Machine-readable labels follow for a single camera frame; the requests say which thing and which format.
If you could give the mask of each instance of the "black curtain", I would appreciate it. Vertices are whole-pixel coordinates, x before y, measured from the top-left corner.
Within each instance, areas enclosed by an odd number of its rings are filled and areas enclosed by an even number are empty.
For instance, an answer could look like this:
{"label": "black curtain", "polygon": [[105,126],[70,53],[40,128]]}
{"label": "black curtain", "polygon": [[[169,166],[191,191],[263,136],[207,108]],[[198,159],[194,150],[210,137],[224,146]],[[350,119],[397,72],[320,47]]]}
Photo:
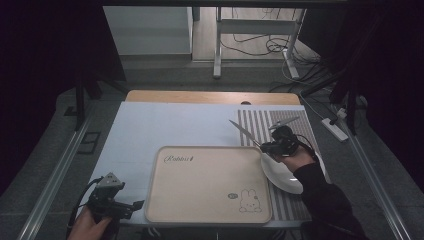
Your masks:
{"label": "black curtain", "polygon": [[103,9],[90,4],[6,3],[0,8],[0,194],[21,169],[75,86],[77,70],[125,80]]}
{"label": "black curtain", "polygon": [[[370,126],[424,191],[419,130],[424,66],[424,12],[419,0],[387,1],[387,13],[350,76],[368,102]],[[322,55],[336,72],[346,64],[372,15],[366,9],[308,10],[299,39]]]}

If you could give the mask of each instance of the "white bowl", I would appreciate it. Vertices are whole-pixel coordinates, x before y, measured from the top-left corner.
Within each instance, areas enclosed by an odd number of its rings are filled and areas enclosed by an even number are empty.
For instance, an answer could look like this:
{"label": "white bowl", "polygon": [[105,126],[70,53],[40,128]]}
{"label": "white bowl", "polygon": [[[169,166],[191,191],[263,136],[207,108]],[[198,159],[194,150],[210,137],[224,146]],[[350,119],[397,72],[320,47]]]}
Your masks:
{"label": "white bowl", "polygon": [[[318,153],[316,155],[318,156],[322,172],[326,176],[327,172],[321,156]],[[284,163],[278,163],[267,154],[262,153],[261,165],[269,181],[276,187],[293,194],[301,194],[303,192],[302,184],[293,176],[293,173],[289,171]]]}

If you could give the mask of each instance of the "striped mat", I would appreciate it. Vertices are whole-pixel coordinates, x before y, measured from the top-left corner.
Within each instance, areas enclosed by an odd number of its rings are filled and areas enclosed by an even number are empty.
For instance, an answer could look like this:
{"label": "striped mat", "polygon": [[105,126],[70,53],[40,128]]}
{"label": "striped mat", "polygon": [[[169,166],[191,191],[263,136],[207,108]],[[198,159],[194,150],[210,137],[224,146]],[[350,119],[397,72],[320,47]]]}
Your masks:
{"label": "striped mat", "polygon": [[[299,119],[287,124],[294,133],[306,137],[313,148],[319,153],[315,137],[313,135],[308,117],[304,110],[262,111],[262,110],[238,110],[238,124],[247,129],[254,138],[260,142],[270,142],[271,133],[268,130],[278,120],[299,116]],[[240,133],[242,146],[254,146],[253,141]],[[304,221],[310,220],[308,210],[300,198],[300,194],[285,192],[268,181],[272,203],[271,221]]]}

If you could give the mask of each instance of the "power strip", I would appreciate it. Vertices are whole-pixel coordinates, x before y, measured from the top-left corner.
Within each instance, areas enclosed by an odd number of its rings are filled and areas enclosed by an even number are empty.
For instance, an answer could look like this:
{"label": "power strip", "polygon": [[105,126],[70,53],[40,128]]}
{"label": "power strip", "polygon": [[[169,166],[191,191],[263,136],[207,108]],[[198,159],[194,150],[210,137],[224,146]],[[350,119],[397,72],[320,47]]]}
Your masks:
{"label": "power strip", "polygon": [[330,119],[326,118],[321,123],[340,141],[345,142],[349,137],[336,124],[331,125]]}

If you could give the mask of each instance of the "cartoon rabbit logo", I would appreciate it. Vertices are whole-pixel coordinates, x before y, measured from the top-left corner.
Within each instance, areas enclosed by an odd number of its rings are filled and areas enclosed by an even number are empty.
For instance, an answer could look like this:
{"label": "cartoon rabbit logo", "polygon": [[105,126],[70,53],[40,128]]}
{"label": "cartoon rabbit logo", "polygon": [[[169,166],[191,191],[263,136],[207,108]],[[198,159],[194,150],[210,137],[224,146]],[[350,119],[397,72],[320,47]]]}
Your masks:
{"label": "cartoon rabbit logo", "polygon": [[243,189],[241,191],[240,212],[262,212],[255,190]]}

